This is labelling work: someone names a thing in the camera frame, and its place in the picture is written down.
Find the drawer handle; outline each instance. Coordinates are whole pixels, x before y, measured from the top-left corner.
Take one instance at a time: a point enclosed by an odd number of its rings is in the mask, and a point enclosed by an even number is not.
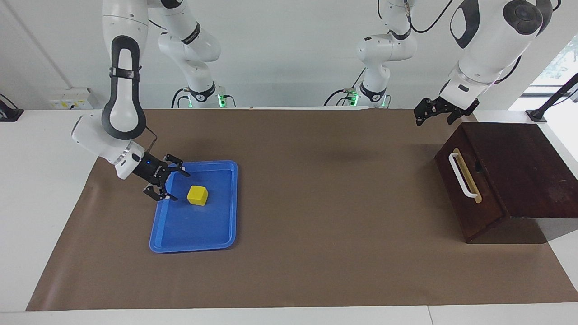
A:
[[[464,158],[462,157],[462,154],[460,153],[460,150],[458,148],[455,148],[454,152],[450,154],[449,160],[450,165],[454,170],[455,178],[457,178],[458,183],[462,188],[462,192],[464,192],[464,195],[469,198],[476,199],[476,203],[478,204],[481,203],[480,191],[477,189],[476,183],[472,178],[472,174],[470,174],[468,167],[466,166],[466,162],[464,161]]]

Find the electrical socket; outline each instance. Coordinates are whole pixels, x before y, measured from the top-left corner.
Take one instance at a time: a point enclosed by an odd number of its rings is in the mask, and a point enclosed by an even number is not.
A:
[[[88,88],[72,88],[49,98],[54,109],[96,109],[98,101]]]

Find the black stand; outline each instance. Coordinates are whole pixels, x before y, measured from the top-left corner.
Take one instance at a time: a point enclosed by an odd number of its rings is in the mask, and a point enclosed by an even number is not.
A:
[[[547,122],[544,118],[544,113],[552,107],[556,102],[562,98],[572,87],[574,87],[578,83],[578,73],[574,75],[574,77],[570,78],[568,82],[562,86],[547,102],[542,105],[539,109],[536,110],[527,110],[526,114],[530,117],[530,119],[534,122]]]
[[[16,122],[22,113],[23,109],[12,109],[0,101],[0,122]]]

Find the white handle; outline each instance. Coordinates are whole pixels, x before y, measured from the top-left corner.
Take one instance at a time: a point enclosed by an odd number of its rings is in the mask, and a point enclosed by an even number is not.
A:
[[[458,179],[458,183],[460,184],[461,188],[462,188],[462,192],[464,192],[464,195],[469,197],[469,198],[477,198],[477,194],[476,193],[472,193],[469,191],[468,186],[466,185],[466,182],[464,181],[464,178],[462,177],[462,174],[460,173],[460,169],[458,168],[458,164],[455,161],[455,158],[457,156],[459,156],[460,154],[458,153],[451,153],[450,154],[450,165],[452,167],[452,169],[454,170],[455,173],[455,178]]]

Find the brown table cover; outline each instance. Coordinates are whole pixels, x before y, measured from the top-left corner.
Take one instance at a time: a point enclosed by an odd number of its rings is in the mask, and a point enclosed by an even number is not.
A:
[[[417,128],[411,110],[146,115],[157,157],[239,164],[236,242],[151,252],[144,180],[98,159],[27,310],[578,301],[548,244],[463,243],[434,163],[457,126],[442,117]]]

